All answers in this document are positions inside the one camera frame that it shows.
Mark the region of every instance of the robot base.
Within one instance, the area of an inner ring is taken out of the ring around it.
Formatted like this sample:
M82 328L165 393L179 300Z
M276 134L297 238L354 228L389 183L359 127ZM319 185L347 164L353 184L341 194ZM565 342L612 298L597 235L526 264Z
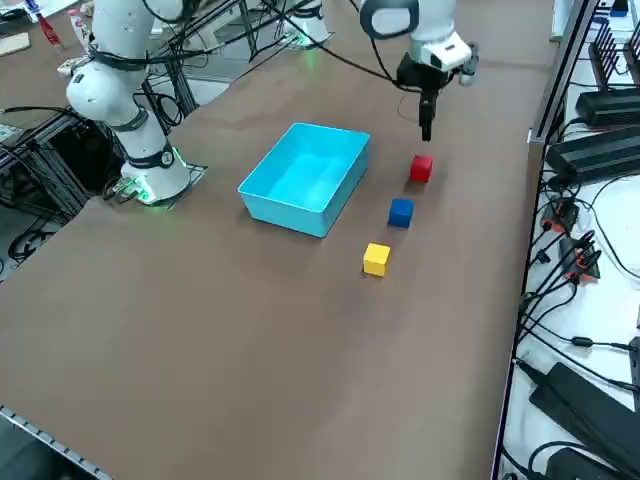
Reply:
M300 18L291 16L289 19L309 37L313 38L316 43L322 44L333 35L327 31L324 20L318 17ZM314 47L314 43L306 35L303 35L288 23L285 23L285 37L281 44L288 44L289 48L295 49L309 49Z
M113 188L114 192L124 198L135 198L145 205L180 195L191 185L191 174L175 148L173 155L174 162L169 168L140 169L125 163L120 171L122 177Z

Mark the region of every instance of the red cube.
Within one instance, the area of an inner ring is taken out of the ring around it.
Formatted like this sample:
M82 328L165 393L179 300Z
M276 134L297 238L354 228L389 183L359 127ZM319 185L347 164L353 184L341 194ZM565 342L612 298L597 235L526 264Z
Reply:
M433 171L433 157L428 155L416 155L411 164L411 180L427 183Z

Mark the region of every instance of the metal frame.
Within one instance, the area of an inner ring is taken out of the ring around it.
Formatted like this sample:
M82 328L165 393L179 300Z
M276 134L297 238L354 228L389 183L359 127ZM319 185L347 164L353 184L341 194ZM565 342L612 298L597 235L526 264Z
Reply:
M71 450L70 448L64 446L62 443L58 442L55 438L49 435L46 432L43 432L39 428L37 428L32 423L29 423L24 418L15 414L7 407L0 404L0 417L7 420L12 425L18 427L19 429L27 432L33 438L38 440L39 442L44 443L49 448L55 450L58 454L65 457L70 462L76 464L78 467L82 468L85 472L93 475L98 480L113 480L109 475L100 470L98 467L87 461L81 455L78 455L76 452Z
M544 145L553 133L553 125L562 109L573 68L589 33L589 25L597 5L598 0L576 0L573 3L540 108L531 128L530 143Z

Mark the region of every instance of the blue cube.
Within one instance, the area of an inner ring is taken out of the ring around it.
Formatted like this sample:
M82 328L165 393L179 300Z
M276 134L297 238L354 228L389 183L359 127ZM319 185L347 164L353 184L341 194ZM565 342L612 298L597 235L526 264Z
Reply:
M413 216L413 202L404 198L394 198L389 211L389 225L392 227L409 228Z

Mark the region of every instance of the table surface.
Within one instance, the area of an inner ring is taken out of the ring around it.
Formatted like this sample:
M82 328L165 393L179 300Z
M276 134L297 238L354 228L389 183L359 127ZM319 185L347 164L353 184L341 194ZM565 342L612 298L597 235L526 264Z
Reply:
M376 68L350 8L327 2L330 47ZM232 85L172 136L210 167L173 211L92 201L3 285L0 401L116 478L488 477L550 12L459 2L483 61L441 97L429 144L396 112L415 98L322 52ZM380 48L393 68L406 39ZM253 221L236 192L296 121L372 135L323 240ZM416 153L435 157L424 189L407 185ZM416 203L408 231L386 226L398 196ZM369 242L392 247L382 280L361 273Z
M57 69L65 60L79 57L84 51L66 13L54 15L48 21L60 36L65 50L57 53L38 24L27 28L25 31L29 32L31 48L0 58L0 108L68 105L66 90L69 79L61 77ZM43 111L12 113L0 116L0 123L33 128L53 115Z
M622 48L623 43L629 38L633 30L633 27L628 25L629 20L628 18L611 19L614 37L619 48ZM588 58L587 48L587 45L582 48L579 58ZM625 66L626 62L621 58L618 68L624 71ZM596 80L591 63L586 60L579 60L574 68L571 80L584 85L595 85ZM614 72L611 83L629 83L629 86L633 86L631 75L628 73L619 75ZM578 116L575 105L580 94L585 91L596 90L597 88L579 85L569 86L565 122ZM570 125L567 128L565 139L574 140L594 134L585 125ZM598 190L605 183L598 182L583 186L578 198L592 202ZM547 195L541 194L539 202L540 205L548 202ZM640 257L637 254L634 239L640 235L640 224L625 215L624 206L636 205L638 202L640 202L640 178L634 177L620 180L607 187L598 196L598 200L594 205L602 227L614 245L616 252L625 265L636 273L640 273ZM638 308L640 306L638 282L630 275L622 272L614 261L598 229L593 213L589 212L583 205L579 207L581 210L576 226L572 231L572 236L578 238L588 230L596 232L596 248L603 251L603 255L598 261L602 278L597 284L579 288L576 298L569 305L547 315L541 324L568 338L587 336L598 342L628 343L638 335L638 330L636 329L639 315ZM539 222L536 222L533 237L537 238L540 233ZM546 234L539 245L534 248L534 254L539 248L547 245L556 235L556 233ZM544 266L536 264L531 269L527 279L527 291L535 291L558 261L559 254L556 247L550 249L548 253L552 260L551 263ZM536 310L537 315L534 315L534 317L537 317L548 308L567 300L570 295L571 290L569 288L564 288L549 295ZM629 356L625 352L606 347L595 347L586 351L585 349L568 345L542 329L537 329L536 333L566 355L593 370L615 380L631 382ZM626 405L631 410L634 409L631 393L595 379L584 370L561 358L530 335L519 346L517 355L520 358L525 358L528 363L545 373L560 361L593 382L594 385L623 405ZM534 387L529 378L516 368L508 401L504 441L509 453L524 465L527 464L531 453L546 442L557 440L575 441L571 435L529 403L529 396L533 389ZM557 450L548 449L540 454L535 462L535 469L538 472L543 472L549 457ZM513 467L506 461L503 466L505 472L514 471Z

